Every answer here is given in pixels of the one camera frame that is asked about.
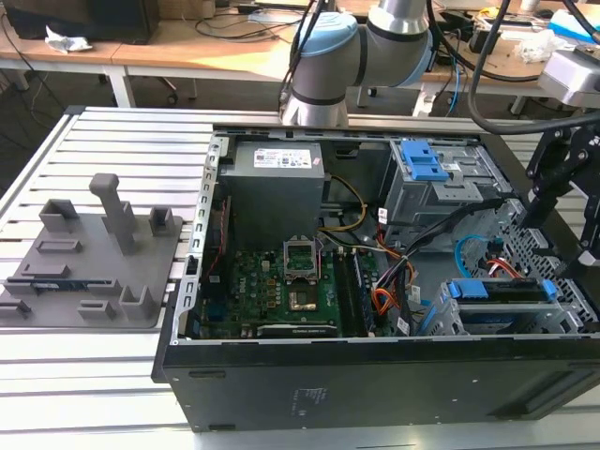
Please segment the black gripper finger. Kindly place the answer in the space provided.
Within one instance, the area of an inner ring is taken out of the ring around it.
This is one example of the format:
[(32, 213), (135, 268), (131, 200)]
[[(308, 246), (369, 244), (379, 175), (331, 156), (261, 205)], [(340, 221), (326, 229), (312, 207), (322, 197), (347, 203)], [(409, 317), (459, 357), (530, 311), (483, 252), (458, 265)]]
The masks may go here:
[(577, 270), (583, 276), (591, 268), (599, 267), (599, 195), (588, 193), (581, 187), (578, 187), (577, 190), (586, 199), (585, 224), (579, 239), (581, 252), (577, 256)]
[(529, 206), (521, 227), (540, 228), (558, 202), (558, 197), (572, 189), (570, 182), (586, 165), (586, 151), (572, 153), (571, 128), (559, 128), (543, 133), (526, 168), (532, 181)]

